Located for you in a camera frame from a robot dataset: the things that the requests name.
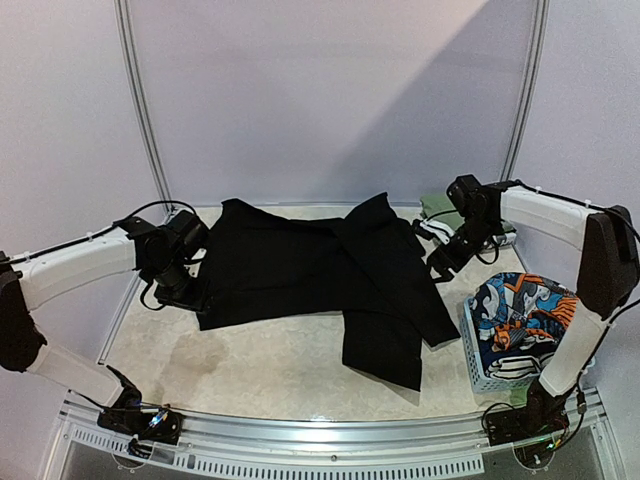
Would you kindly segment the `black garment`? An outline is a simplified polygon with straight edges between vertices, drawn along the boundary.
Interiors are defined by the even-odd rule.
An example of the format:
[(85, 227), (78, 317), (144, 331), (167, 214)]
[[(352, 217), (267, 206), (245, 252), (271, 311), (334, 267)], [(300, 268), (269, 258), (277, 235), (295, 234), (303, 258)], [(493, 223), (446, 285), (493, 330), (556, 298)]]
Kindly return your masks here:
[(317, 220), (229, 199), (199, 268), (208, 282), (199, 327), (339, 311), (343, 365), (418, 391), (422, 346), (459, 337), (424, 255), (384, 193)]

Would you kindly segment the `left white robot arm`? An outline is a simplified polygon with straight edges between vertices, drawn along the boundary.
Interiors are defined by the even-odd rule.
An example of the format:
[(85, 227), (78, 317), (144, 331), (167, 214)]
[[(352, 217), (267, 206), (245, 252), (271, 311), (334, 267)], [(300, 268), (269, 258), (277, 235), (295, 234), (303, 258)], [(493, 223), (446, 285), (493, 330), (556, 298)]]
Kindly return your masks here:
[(21, 257), (1, 258), (1, 366), (49, 379), (108, 410), (128, 434), (148, 426), (136, 389), (108, 366), (79, 356), (45, 338), (32, 313), (50, 300), (94, 281), (135, 271), (160, 308), (200, 313), (206, 283), (191, 274), (201, 261), (208, 227), (182, 210), (155, 226), (137, 216), (66, 244)]

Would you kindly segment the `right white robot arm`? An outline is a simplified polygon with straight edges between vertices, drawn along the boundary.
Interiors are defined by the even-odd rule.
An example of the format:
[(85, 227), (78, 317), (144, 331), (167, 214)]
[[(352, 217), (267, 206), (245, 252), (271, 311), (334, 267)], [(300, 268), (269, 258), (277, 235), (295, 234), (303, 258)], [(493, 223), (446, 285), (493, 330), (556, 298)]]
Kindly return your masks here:
[(630, 306), (639, 285), (639, 231), (628, 208), (609, 207), (529, 186), (520, 180), (481, 183), (456, 177), (446, 195), (462, 223), (427, 257), (439, 282), (460, 273), (481, 248), (510, 222), (555, 240), (574, 252), (574, 272), (558, 280), (576, 295), (577, 316), (534, 386), (543, 397), (523, 407), (517, 427), (537, 436), (552, 424), (549, 399), (574, 390), (617, 315)]

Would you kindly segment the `folded black white shirt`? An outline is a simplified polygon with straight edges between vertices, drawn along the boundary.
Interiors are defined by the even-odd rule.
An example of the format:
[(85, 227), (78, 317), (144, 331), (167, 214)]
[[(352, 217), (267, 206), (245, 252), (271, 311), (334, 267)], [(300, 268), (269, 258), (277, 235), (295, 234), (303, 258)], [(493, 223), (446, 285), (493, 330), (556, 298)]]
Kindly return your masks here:
[[(412, 222), (412, 228), (417, 236), (440, 244), (448, 244), (454, 236), (454, 230), (450, 226), (437, 220), (415, 219)], [(512, 245), (515, 243), (516, 237), (515, 230), (494, 235), (484, 242), (483, 249), (488, 250), (495, 245), (498, 247)]]

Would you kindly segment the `folded green shirt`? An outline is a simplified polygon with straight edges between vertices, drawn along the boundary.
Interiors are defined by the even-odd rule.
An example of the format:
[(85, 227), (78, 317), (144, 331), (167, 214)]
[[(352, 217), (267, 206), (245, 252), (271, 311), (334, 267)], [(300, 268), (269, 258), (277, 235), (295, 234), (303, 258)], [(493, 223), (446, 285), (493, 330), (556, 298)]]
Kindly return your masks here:
[(420, 198), (421, 218), (437, 231), (452, 235), (462, 224), (463, 217), (454, 208), (446, 194), (426, 194)]

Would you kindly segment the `blue orange patterned cloth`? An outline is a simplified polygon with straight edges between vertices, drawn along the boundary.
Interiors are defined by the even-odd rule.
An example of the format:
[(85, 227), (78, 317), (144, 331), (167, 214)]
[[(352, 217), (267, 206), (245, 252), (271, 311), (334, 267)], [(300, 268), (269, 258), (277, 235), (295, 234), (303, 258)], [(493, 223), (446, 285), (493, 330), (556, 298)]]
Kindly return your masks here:
[(559, 346), (576, 315), (575, 293), (530, 273), (498, 273), (476, 290), (471, 319), (487, 353), (542, 355)]

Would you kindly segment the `white striped cloth in basket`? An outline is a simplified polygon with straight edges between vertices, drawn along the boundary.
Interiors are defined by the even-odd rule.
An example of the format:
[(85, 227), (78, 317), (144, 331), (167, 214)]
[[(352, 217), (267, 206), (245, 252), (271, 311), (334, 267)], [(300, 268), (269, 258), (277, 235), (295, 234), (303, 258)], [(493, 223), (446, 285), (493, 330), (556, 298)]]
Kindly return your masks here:
[(493, 380), (513, 383), (521, 380), (531, 380), (538, 377), (549, 364), (554, 353), (542, 355), (507, 355), (500, 356), (489, 362), (485, 368), (485, 375)]

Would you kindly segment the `light blue plastic basket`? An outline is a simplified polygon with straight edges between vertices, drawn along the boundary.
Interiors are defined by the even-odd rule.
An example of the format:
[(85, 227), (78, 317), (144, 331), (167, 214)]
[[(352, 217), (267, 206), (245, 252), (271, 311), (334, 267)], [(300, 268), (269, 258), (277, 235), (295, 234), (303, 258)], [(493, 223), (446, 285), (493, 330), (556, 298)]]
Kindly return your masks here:
[(462, 303), (463, 313), (459, 323), (459, 330), (464, 345), (466, 364), (473, 392), (484, 394), (528, 387), (538, 377), (538, 371), (534, 372), (530, 369), (524, 373), (517, 373), (514, 378), (495, 378), (485, 373), (471, 317), (472, 300), (472, 297), (467, 297)]

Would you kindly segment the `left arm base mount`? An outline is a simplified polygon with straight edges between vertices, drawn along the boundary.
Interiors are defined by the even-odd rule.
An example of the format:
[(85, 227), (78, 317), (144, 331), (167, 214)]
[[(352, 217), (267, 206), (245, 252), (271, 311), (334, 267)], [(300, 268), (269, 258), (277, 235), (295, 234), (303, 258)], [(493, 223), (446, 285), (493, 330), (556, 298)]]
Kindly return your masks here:
[(185, 416), (169, 407), (143, 407), (140, 404), (105, 408), (97, 425), (141, 441), (177, 445)]

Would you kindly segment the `aluminium front rail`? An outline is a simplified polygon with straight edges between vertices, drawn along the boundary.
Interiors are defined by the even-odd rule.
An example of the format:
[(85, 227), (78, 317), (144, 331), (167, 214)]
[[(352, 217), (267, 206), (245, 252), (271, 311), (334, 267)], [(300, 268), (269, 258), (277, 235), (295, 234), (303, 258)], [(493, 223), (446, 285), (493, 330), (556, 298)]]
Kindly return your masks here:
[(187, 414), (179, 442), (128, 453), (129, 438), (97, 426), (67, 398), (46, 479), (623, 479), (627, 473), (596, 390), (570, 408), (568, 444), (548, 458), (495, 445), (480, 413), (418, 420), (278, 421)]

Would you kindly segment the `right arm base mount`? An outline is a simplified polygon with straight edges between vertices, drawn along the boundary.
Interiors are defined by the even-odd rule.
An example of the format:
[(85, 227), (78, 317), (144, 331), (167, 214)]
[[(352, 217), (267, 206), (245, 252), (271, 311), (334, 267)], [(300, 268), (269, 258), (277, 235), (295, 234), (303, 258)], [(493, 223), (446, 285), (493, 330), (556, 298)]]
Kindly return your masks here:
[(521, 441), (546, 441), (555, 445), (553, 435), (564, 440), (569, 434), (570, 421), (564, 410), (550, 415), (531, 414), (525, 406), (515, 407), (497, 402), (483, 412), (481, 427), (491, 446)]

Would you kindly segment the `left aluminium frame post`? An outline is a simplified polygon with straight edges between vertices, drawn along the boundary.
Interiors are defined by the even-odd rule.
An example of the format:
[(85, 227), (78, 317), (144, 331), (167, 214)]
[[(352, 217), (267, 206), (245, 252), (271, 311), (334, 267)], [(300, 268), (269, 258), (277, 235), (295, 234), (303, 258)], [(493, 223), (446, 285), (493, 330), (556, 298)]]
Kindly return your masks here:
[(125, 72), (129, 83), (134, 113), (139, 126), (143, 149), (160, 200), (168, 202), (172, 199), (169, 183), (161, 161), (135, 45), (130, 2), (114, 1), (116, 23), (123, 52)]

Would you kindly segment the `aluminium frame post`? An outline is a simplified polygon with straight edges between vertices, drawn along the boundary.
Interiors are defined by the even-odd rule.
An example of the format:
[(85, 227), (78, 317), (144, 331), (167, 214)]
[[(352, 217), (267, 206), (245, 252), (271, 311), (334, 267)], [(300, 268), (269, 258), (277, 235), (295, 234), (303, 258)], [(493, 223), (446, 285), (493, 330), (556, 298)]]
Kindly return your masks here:
[(169, 183), (161, 161), (135, 45), (130, 2), (114, 1), (116, 23), (123, 52), (125, 72), (129, 83), (134, 113), (139, 126), (143, 149), (160, 200), (168, 202), (172, 199)]
[(524, 139), (526, 123), (531, 111), (536, 80), (540, 68), (549, 14), (549, 1), (535, 1), (534, 7), (516, 116), (511, 130), (506, 159), (500, 174), (501, 181), (509, 180), (513, 175), (517, 157)]

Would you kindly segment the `right aluminium frame post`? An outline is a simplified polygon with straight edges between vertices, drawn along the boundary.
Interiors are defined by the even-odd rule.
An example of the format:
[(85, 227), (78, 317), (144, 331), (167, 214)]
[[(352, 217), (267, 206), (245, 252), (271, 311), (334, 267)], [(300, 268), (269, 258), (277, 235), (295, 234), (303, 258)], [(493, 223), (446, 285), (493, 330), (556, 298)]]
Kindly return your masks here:
[(549, 14), (549, 1), (535, 1), (534, 7), (516, 116), (511, 130), (506, 159), (500, 174), (501, 181), (509, 180), (513, 175), (517, 157), (524, 139), (526, 123), (531, 111), (536, 80), (540, 68)]

